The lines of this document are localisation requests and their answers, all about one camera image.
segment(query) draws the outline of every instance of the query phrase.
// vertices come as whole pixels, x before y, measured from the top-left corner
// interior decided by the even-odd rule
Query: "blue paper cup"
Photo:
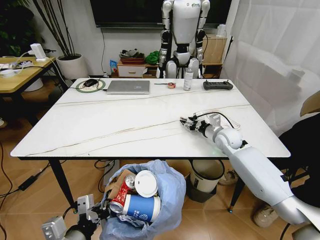
[[[127,194],[122,214],[146,222],[154,222],[160,213],[161,200],[158,196],[143,197]]]

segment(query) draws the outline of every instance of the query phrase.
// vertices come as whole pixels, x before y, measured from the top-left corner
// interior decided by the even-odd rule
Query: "red soda can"
[[[128,192],[131,192],[134,189],[135,176],[129,174],[125,177],[123,183],[121,184],[118,194],[115,196],[114,199],[112,199],[112,201],[109,204],[111,211],[115,212],[116,214],[122,213],[122,211],[124,210],[126,195]]]

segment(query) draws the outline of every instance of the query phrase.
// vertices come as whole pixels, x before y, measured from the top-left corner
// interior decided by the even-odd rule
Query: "marble tabletop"
[[[78,79],[72,87],[86,79]],[[111,80],[125,79],[102,80],[107,88]],[[150,94],[108,95],[102,90],[81,93],[68,89],[12,150],[11,156],[21,159],[225,158],[213,142],[199,132],[187,131],[179,122],[180,117],[207,111],[225,114],[243,139],[267,157],[290,156],[235,86],[232,90],[204,90],[204,80],[194,79],[191,90],[184,91],[183,79],[175,79],[175,89],[154,84],[173,79],[144,80],[150,81]]]

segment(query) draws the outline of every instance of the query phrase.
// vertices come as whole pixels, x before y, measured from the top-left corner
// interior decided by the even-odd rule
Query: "television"
[[[232,0],[210,0],[204,28],[227,21]],[[163,0],[90,0],[97,28],[162,29]]]

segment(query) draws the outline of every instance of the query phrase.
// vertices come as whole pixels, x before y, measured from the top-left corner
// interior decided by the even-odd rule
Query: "computer mouse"
[[[97,83],[98,83],[98,80],[93,79],[93,78],[90,78],[90,79],[88,79],[87,81],[85,81],[83,85],[84,85],[85,87],[91,87],[91,86],[93,86],[93,85],[95,85],[95,84],[97,84]]]

